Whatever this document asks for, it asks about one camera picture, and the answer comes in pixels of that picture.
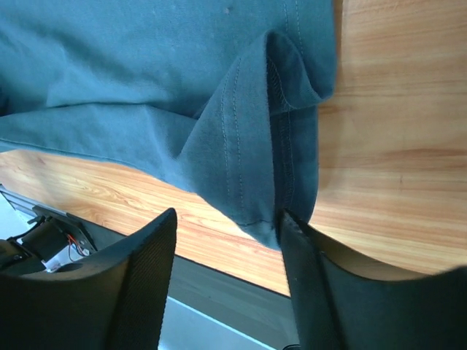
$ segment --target wood grain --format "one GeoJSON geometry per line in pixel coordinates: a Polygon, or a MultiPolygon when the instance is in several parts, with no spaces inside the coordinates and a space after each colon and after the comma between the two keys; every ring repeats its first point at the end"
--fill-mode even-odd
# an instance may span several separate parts
{"type": "MultiPolygon", "coordinates": [[[[435,273],[467,264],[467,1],[336,3],[336,95],[320,109],[312,224],[353,249],[435,273]]],[[[33,152],[0,155],[17,193],[122,233],[165,208],[177,254],[288,294],[279,253],[195,195],[141,172],[33,152]]]]}

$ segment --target teal cloth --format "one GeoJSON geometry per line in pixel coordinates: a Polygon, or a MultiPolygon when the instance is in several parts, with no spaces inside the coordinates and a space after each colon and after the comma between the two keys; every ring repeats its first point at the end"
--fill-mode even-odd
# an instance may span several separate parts
{"type": "Polygon", "coordinates": [[[0,151],[140,169],[277,249],[311,216],[331,0],[2,0],[0,151]]]}

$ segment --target wire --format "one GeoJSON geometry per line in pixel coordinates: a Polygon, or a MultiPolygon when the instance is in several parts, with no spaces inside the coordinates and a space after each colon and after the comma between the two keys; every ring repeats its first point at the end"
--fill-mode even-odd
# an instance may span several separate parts
{"type": "Polygon", "coordinates": [[[72,241],[74,243],[74,245],[76,246],[76,250],[77,250],[77,253],[79,255],[81,255],[82,257],[87,257],[87,255],[84,253],[84,251],[82,250],[81,246],[78,244],[77,240],[74,239],[73,236],[69,235],[69,234],[66,234],[67,237],[68,237],[68,240],[69,241],[72,241]]]}
{"type": "Polygon", "coordinates": [[[75,263],[76,261],[72,259],[72,240],[68,237],[68,258],[75,263]]]}

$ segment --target black plastic part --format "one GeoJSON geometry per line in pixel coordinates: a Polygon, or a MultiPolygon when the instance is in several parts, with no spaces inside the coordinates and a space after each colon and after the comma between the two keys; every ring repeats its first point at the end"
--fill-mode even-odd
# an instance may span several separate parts
{"type": "Polygon", "coordinates": [[[467,268],[377,281],[331,262],[290,213],[280,242],[302,350],[467,349],[467,268]]]}
{"type": "Polygon", "coordinates": [[[68,245],[59,225],[54,218],[43,222],[22,238],[23,246],[41,260],[49,261],[68,245]]]}
{"type": "Polygon", "coordinates": [[[176,229],[169,209],[59,273],[0,274],[0,347],[156,349],[176,229]]]}
{"type": "Polygon", "coordinates": [[[0,239],[0,270],[22,260],[24,252],[9,241],[0,239]]]}
{"type": "Polygon", "coordinates": [[[93,239],[86,231],[80,220],[73,219],[71,217],[65,217],[62,214],[42,208],[41,206],[33,207],[33,211],[39,216],[56,219],[56,222],[59,223],[58,225],[60,229],[75,238],[80,244],[81,248],[87,249],[90,253],[97,252],[98,249],[96,248],[93,239]]]}

